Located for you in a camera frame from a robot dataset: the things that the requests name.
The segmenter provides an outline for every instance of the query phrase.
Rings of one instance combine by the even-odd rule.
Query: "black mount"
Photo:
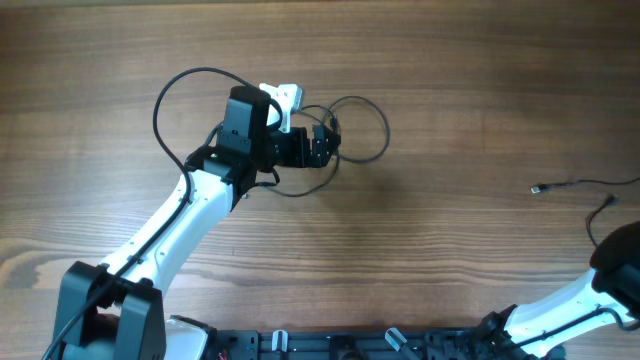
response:
[[[492,312],[485,316],[480,325],[472,332],[469,338],[458,337],[463,350],[467,353],[475,354],[471,359],[505,359],[505,360],[539,360],[537,356],[526,353],[522,348],[516,346],[511,340],[511,336],[504,331],[504,327],[509,316],[517,305],[511,305],[499,313]],[[563,360],[566,358],[564,347],[557,346],[542,358],[544,360]]]
[[[271,173],[275,165],[324,167],[340,145],[333,123],[333,130],[314,125],[311,145],[305,128],[291,128],[289,133],[270,131],[270,104],[271,96],[258,88],[232,88],[216,145],[202,146],[187,158],[187,170],[203,170],[233,185],[234,207],[255,186],[258,171]]]
[[[113,275],[103,266],[76,262],[62,278],[53,336],[73,317],[89,293]],[[121,304],[120,317],[98,313],[98,306]],[[143,279],[137,284],[119,279],[111,291],[89,309],[63,338],[52,359],[160,360],[166,350],[162,292]]]
[[[403,332],[404,347],[394,350],[385,340],[385,332],[317,332],[287,334],[288,340],[273,346],[275,333],[218,330],[183,317],[209,333],[200,360],[512,360],[508,352],[495,352],[484,340],[476,338],[478,328],[429,329]],[[544,360],[565,360],[565,350],[558,346]],[[517,359],[538,360],[536,357]]]
[[[591,256],[591,286],[606,292],[640,320],[640,221],[619,228]]]

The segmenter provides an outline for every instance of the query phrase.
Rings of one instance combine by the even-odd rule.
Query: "wood grain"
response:
[[[201,243],[167,314],[270,330],[474,325],[588,268],[585,216],[622,202],[598,238],[640,216],[637,187],[534,197],[537,182],[640,172],[640,22],[621,2],[304,2],[0,10],[0,359],[50,340],[75,261],[127,240],[175,185],[151,132],[157,93],[215,66],[297,83],[307,103],[366,96],[387,113],[379,161],[341,164],[301,199],[252,191]],[[231,81],[167,96],[160,131],[184,158],[223,116]],[[383,143],[375,113],[339,110],[342,152]],[[300,124],[306,120],[295,119]],[[283,169],[300,191],[324,170]],[[570,359],[635,359],[601,329]]]

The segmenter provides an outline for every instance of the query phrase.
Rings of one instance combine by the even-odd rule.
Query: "white robotic arm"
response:
[[[219,176],[201,170],[190,173],[192,191],[189,203],[176,220],[147,250],[144,257],[122,278],[137,283],[142,279],[153,282],[153,287],[166,296],[171,281],[182,264],[187,261],[202,238],[224,219],[233,205],[233,186],[225,184]],[[185,194],[184,177],[167,201],[146,224],[114,253],[102,260],[107,271],[115,274],[155,233],[178,207]]]
[[[629,309],[609,294],[593,290],[591,284],[595,273],[595,270],[591,269],[548,297],[516,307],[504,327],[504,331],[511,336],[511,341],[517,344],[549,333],[598,308],[615,311],[623,322],[633,321],[634,318],[627,315]],[[593,317],[557,335],[522,346],[522,350],[542,358],[557,345],[614,322],[614,318],[609,314]]]
[[[159,99],[162,98],[168,86],[177,79],[201,70],[208,71],[192,69],[174,78],[165,87]],[[172,280],[209,230],[232,211],[243,194],[257,185],[255,183],[257,171],[269,173],[273,171],[275,165],[298,168],[324,167],[340,144],[339,134],[324,124],[314,125],[314,138],[311,143],[305,128],[291,127],[292,112],[302,108],[304,96],[302,89],[296,85],[281,85],[275,88],[266,84],[261,84],[260,89],[262,90],[247,85],[231,90],[224,125],[219,129],[216,146],[210,147],[206,144],[189,156],[185,167],[181,168],[187,171],[189,178],[180,178],[173,193],[130,241],[105,257],[101,266],[94,267],[77,262],[65,274],[60,287],[54,325],[52,346],[53,344],[55,346],[49,349],[55,350],[58,347],[54,355],[56,359],[228,360],[224,353],[227,349],[225,346],[235,346],[236,356],[238,356],[236,360],[245,358],[245,360],[325,358],[342,360],[342,357],[339,359],[336,357],[342,351],[338,348],[342,349],[346,346],[346,349],[350,350],[343,355],[349,355],[348,359],[364,360],[356,356],[357,354],[354,355],[352,351],[359,337],[346,339],[344,333],[340,335],[340,343],[327,340],[333,339],[331,335],[304,335],[300,339],[317,340],[317,342],[310,340],[312,344],[309,345],[309,349],[312,350],[309,351],[319,351],[322,354],[318,356],[318,353],[314,353],[307,357],[298,353],[299,356],[289,357],[286,355],[288,346],[293,346],[294,341],[299,340],[288,341],[284,336],[286,332],[279,331],[272,337],[273,353],[261,359],[260,353],[263,352],[263,347],[259,344],[260,339],[258,343],[254,343],[255,336],[261,335],[255,332],[248,337],[250,339],[248,344],[240,346],[237,341],[230,340],[235,338],[235,335],[230,335],[229,341],[224,342],[221,338],[216,338],[215,329],[197,321],[172,317],[164,322],[162,299],[166,296]],[[190,194],[185,193],[187,180],[191,185]],[[162,234],[150,243],[152,235],[165,226],[185,196],[189,199],[188,203]],[[640,226],[638,224],[635,226],[634,229],[637,231],[634,236],[637,238],[640,235]],[[622,238],[628,238],[627,233],[623,235],[626,237],[622,236]],[[606,248],[611,245],[611,242],[608,245],[603,242],[602,245]],[[636,246],[628,252],[632,255],[636,254],[638,248]],[[114,276],[124,271],[123,267],[127,266],[127,263],[131,264],[133,259],[136,259],[132,256],[142,253],[142,249],[146,251],[137,263],[128,268],[121,278]],[[512,310],[508,316],[505,315],[497,322],[493,321],[494,325],[490,326],[488,331],[478,330],[483,324],[478,328],[451,330],[451,336],[446,335],[445,340],[438,340],[440,343],[437,343],[432,338],[446,333],[446,330],[436,330],[435,333],[428,331],[426,335],[420,335],[422,339],[416,340],[416,336],[404,337],[394,329],[395,336],[389,336],[388,338],[392,340],[387,339],[387,341],[403,354],[398,356],[405,356],[409,360],[416,360],[416,355],[412,352],[418,349],[416,345],[420,345],[423,356],[431,360],[485,359],[478,357],[473,347],[458,349],[460,342],[468,342],[469,339],[475,339],[471,341],[499,354],[497,358],[503,358],[500,355],[506,349],[503,343],[513,346],[546,333],[554,333],[567,323],[580,319],[601,307],[615,312],[625,322],[640,317],[637,309],[637,304],[640,302],[637,286],[640,283],[640,272],[637,271],[635,263],[631,268],[625,268],[622,265],[629,263],[628,259],[619,261],[619,264],[611,258],[603,259],[596,261],[597,266],[592,264],[595,270],[587,272],[580,279],[551,296],[533,304],[511,307],[508,309]],[[594,290],[593,284],[596,283],[594,277],[598,278],[602,274],[607,278],[600,283],[604,284],[604,287],[614,284],[615,289]],[[87,299],[96,291],[95,289],[104,290],[105,295],[101,296],[99,301],[89,302]],[[616,294],[623,293],[624,297],[611,295],[612,291]],[[117,322],[108,321],[97,310],[98,307],[104,308],[114,303],[121,306],[121,315]],[[89,307],[84,308],[87,311],[78,310],[88,306],[87,304],[90,304]],[[535,342],[517,346],[516,356],[520,356],[518,360],[531,359],[527,357],[529,354],[543,357],[556,345],[612,322],[613,318],[607,316],[590,318],[565,331],[554,333],[553,336],[544,336]],[[480,333],[488,335],[480,338],[477,336]],[[407,338],[414,345],[410,346]],[[57,346],[55,339],[59,339],[60,346]],[[366,346],[372,346],[371,351],[381,351],[375,357],[376,359],[402,359],[391,355],[393,352],[385,348],[388,344],[381,346],[377,342],[378,340],[384,342],[384,339],[385,337],[381,336],[379,339],[373,339],[361,345],[366,343],[368,344]],[[323,353],[324,350],[322,350],[325,346],[328,348],[327,353]],[[493,353],[489,354],[490,357],[487,359],[496,358]]]

